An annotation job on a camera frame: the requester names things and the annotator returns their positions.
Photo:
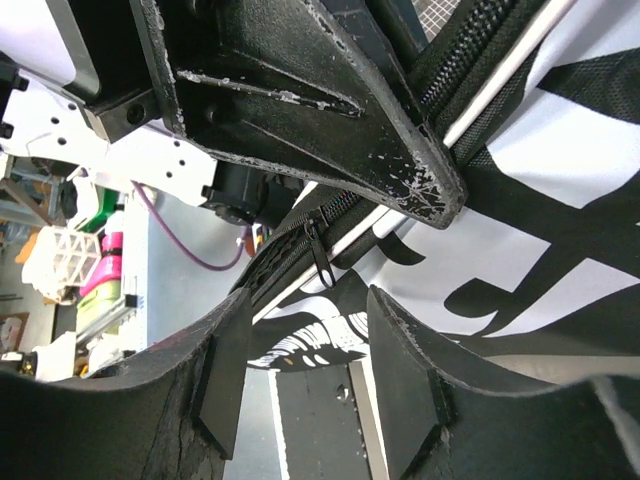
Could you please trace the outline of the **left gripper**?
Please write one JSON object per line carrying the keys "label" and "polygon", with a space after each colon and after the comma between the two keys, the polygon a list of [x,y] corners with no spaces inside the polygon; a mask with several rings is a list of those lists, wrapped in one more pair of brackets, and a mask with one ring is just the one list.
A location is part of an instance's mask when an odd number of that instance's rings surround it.
{"label": "left gripper", "polygon": [[115,143],[160,116],[128,1],[48,1],[75,69],[62,91],[86,124]]}

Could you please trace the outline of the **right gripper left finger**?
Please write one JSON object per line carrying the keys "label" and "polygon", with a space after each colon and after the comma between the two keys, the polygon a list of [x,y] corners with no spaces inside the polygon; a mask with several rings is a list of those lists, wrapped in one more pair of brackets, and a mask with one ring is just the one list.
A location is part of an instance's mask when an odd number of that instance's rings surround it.
{"label": "right gripper left finger", "polygon": [[219,479],[233,456],[251,303],[244,289],[146,350],[44,383],[1,374],[5,479]]}

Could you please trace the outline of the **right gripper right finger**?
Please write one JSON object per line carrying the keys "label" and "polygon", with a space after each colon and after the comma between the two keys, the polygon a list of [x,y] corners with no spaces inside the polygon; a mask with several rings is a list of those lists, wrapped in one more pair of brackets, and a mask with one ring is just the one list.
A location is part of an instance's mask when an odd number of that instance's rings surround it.
{"label": "right gripper right finger", "polygon": [[487,361],[367,295],[370,358],[393,479],[635,479],[639,381],[555,385]]}

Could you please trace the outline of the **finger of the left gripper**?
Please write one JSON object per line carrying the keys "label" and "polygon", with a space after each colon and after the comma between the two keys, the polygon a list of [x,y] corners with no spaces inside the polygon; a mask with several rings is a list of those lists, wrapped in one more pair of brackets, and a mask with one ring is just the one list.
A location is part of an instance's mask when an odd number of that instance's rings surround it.
{"label": "finger of the left gripper", "polygon": [[437,229],[466,191],[422,125],[408,1],[143,1],[164,125],[213,157],[354,192]]}

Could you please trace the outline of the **black sport racket bag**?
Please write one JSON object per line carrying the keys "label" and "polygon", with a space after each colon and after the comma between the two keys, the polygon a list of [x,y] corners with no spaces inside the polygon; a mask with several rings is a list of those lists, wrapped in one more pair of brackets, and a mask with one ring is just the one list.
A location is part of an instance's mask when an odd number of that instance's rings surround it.
{"label": "black sport racket bag", "polygon": [[474,353],[617,369],[639,359],[639,5],[579,1],[453,150],[468,199],[436,230],[389,212],[332,262],[255,258],[248,363],[368,354],[370,286]]}

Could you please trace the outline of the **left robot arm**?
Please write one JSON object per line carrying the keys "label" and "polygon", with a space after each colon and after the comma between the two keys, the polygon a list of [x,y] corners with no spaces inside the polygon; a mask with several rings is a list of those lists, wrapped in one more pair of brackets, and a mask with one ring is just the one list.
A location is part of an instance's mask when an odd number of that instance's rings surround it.
{"label": "left robot arm", "polygon": [[466,197],[364,1],[5,1],[1,144],[206,203],[224,165],[443,229]]}

